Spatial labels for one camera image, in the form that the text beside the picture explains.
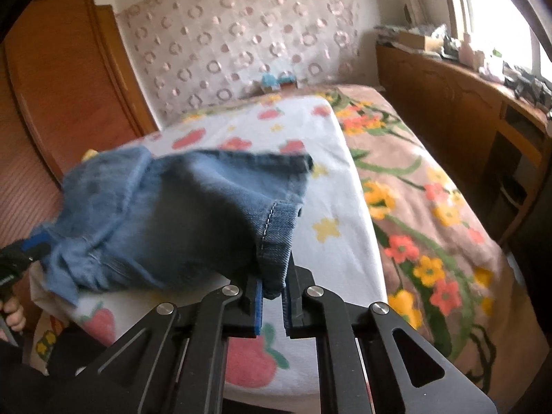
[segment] bed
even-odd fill
[[[319,263],[317,283],[348,302],[388,301],[500,412],[519,399],[542,365],[549,348],[506,257],[374,89],[316,87],[233,102],[185,114],[136,143],[156,155],[198,147],[306,150],[315,167],[293,253],[301,266]],[[194,303],[224,282],[180,294],[83,294],[72,307],[42,288],[35,265],[32,297],[45,312],[31,362],[44,369],[70,320],[110,344],[158,303]],[[319,412],[313,341],[285,338],[278,300],[265,304],[263,316],[259,338],[230,344],[225,396]]]

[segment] human hand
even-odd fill
[[[12,296],[6,303],[0,301],[0,311],[7,314],[6,324],[15,332],[20,332],[25,328],[27,320],[23,314],[23,305],[19,303],[17,297]],[[0,339],[7,341],[6,334],[0,330]]]

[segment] white stitching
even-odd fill
[[[272,204],[272,208],[270,209],[270,213],[268,214],[268,217],[267,217],[267,223],[264,225],[263,236],[260,239],[260,251],[263,251],[264,249],[264,238],[267,235],[268,223],[270,222],[270,217],[272,216],[272,213],[274,213],[274,208],[276,207],[276,204],[277,203]]]

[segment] brown floral blanket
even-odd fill
[[[389,305],[506,412],[548,345],[525,288],[462,194],[374,89],[319,92],[357,165]]]

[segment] white bed sheet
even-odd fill
[[[220,115],[187,117],[137,142],[156,156],[217,147],[283,153],[304,148],[315,169],[293,238],[296,265],[309,268],[318,285],[349,303],[368,306],[386,301],[382,264],[361,183],[325,99],[303,96],[250,104]],[[40,307],[59,319],[73,320],[106,343],[119,338],[157,304],[196,303],[226,282],[223,277],[215,278],[178,294],[82,292],[78,305],[72,306],[42,287],[38,264],[31,270],[32,297]],[[231,339],[225,397],[292,412],[319,412],[314,340],[286,338],[280,298],[264,301],[263,328],[263,336],[257,339]]]

